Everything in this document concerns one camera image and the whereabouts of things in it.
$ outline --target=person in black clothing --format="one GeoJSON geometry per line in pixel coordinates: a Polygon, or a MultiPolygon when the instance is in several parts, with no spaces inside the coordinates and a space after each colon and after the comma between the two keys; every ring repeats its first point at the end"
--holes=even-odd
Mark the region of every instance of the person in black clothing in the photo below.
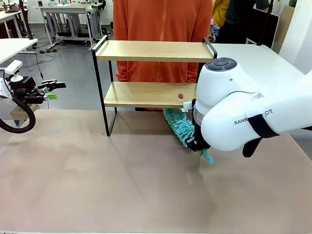
{"type": "Polygon", "coordinates": [[[264,10],[269,6],[268,0],[231,0],[226,12],[225,23],[220,28],[216,43],[245,44],[247,24],[251,9],[264,10]]]}

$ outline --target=microfiber duster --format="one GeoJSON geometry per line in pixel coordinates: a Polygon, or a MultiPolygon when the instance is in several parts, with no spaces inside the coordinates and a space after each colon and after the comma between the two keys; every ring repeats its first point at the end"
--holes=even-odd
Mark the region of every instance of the microfiber duster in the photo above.
{"type": "MultiPolygon", "coordinates": [[[[164,116],[182,144],[187,147],[185,140],[192,137],[195,131],[192,121],[187,118],[187,114],[180,109],[164,109],[164,116]]],[[[208,154],[207,150],[202,150],[200,155],[204,156],[210,165],[214,164],[214,160],[208,154]]]]}

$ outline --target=shelf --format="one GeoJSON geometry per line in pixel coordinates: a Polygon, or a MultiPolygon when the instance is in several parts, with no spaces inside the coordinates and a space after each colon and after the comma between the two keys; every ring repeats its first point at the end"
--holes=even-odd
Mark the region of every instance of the shelf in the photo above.
{"type": "Polygon", "coordinates": [[[108,40],[96,53],[98,60],[209,62],[213,55],[202,42],[108,40]]]}
{"type": "Polygon", "coordinates": [[[183,102],[196,98],[197,84],[112,82],[104,99],[105,106],[182,108],[183,102]]]}

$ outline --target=person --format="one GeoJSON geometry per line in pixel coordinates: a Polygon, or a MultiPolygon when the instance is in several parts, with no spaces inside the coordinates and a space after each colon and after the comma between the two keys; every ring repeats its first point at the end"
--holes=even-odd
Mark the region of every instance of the person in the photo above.
{"type": "Polygon", "coordinates": [[[247,24],[251,9],[256,5],[259,10],[269,6],[268,0],[230,0],[225,23],[220,28],[216,43],[245,44],[247,24]]]}
{"type": "Polygon", "coordinates": [[[215,0],[213,6],[214,25],[222,27],[225,22],[225,14],[228,9],[230,0],[215,0]]]}
{"type": "MultiPolygon", "coordinates": [[[[210,30],[211,0],[114,0],[116,40],[197,41],[210,30]]],[[[198,63],[117,61],[119,81],[194,83],[198,63]]]]}

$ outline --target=orange hoodie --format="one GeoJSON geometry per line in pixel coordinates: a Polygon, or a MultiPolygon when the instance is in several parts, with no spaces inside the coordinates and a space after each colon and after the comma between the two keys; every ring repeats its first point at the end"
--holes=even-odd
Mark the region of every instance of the orange hoodie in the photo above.
{"type": "MultiPolygon", "coordinates": [[[[212,0],[114,0],[116,40],[198,41],[208,36],[212,0]]],[[[198,63],[118,61],[119,81],[195,82],[198,63]]]]}

